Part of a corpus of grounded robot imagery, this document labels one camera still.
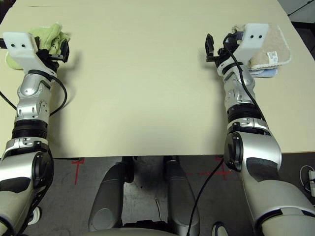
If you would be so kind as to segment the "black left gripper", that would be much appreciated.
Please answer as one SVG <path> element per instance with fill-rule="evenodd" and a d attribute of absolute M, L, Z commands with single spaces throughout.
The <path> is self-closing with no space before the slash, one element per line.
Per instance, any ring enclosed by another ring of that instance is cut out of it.
<path fill-rule="evenodd" d="M 34 39 L 34 48 L 40 49 L 40 37 L 36 36 Z M 49 54 L 48 50 L 42 49 L 39 50 L 36 55 L 39 57 L 39 59 L 44 63 L 46 67 L 49 69 L 52 69 L 54 72 L 57 72 L 59 68 L 58 61 L 62 61 L 66 63 L 68 61 L 69 57 L 69 45 L 68 41 L 64 40 L 60 47 L 60 55 L 59 54 Z"/>

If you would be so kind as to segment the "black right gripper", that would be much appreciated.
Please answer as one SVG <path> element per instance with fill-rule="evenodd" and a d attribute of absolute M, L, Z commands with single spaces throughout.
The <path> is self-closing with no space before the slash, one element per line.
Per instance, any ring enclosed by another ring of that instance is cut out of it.
<path fill-rule="evenodd" d="M 228 46 L 239 46 L 243 40 L 244 32 L 236 31 L 235 33 L 229 33 L 227 35 Z M 218 55 L 214 56 L 214 40 L 208 33 L 205 40 L 206 61 L 214 62 L 216 67 L 219 67 L 224 61 L 228 60 L 230 53 L 225 48 L 218 50 Z"/>

